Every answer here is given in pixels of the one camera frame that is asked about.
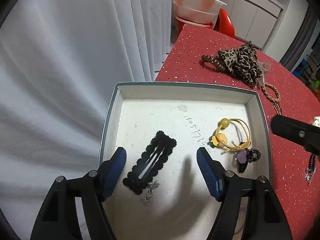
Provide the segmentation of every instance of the black beaded hair accessory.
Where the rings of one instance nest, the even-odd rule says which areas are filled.
[[[146,151],[141,154],[141,158],[137,160],[137,164],[132,167],[132,171],[129,171],[127,177],[123,179],[123,184],[135,194],[140,195],[148,183],[152,182],[153,177],[163,168],[176,145],[175,139],[158,131],[146,147]]]

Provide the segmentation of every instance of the gray curtain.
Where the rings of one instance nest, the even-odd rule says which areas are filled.
[[[301,27],[280,63],[291,71],[305,50],[316,26],[317,16],[309,6]]]

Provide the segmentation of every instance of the yellow hair tie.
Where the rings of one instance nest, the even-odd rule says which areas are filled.
[[[224,134],[220,134],[219,133],[220,129],[227,128],[231,121],[235,121],[235,122],[239,123],[242,126],[242,128],[243,128],[243,130],[245,132],[245,135],[247,136],[247,141],[245,143],[242,143],[240,145],[236,145],[232,141],[233,146],[230,146],[230,145],[227,144],[227,140],[224,140],[224,138],[220,138],[221,135],[224,135]],[[217,141],[218,141],[220,146],[223,145],[224,147],[228,148],[227,152],[228,151],[240,151],[240,150],[248,148],[251,145],[249,126],[246,124],[245,121],[243,121],[241,119],[238,119],[238,118],[230,118],[230,119],[223,118],[223,119],[221,119],[221,121],[219,122],[218,128],[214,132],[214,136],[217,139]]]

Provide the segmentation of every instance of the green object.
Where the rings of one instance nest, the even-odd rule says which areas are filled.
[[[320,86],[320,81],[319,80],[315,80],[315,86],[318,88]]]

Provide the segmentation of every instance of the yellow bead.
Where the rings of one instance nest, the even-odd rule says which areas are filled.
[[[220,121],[220,125],[222,125],[222,128],[225,129],[229,126],[230,121],[227,118],[223,118]]]

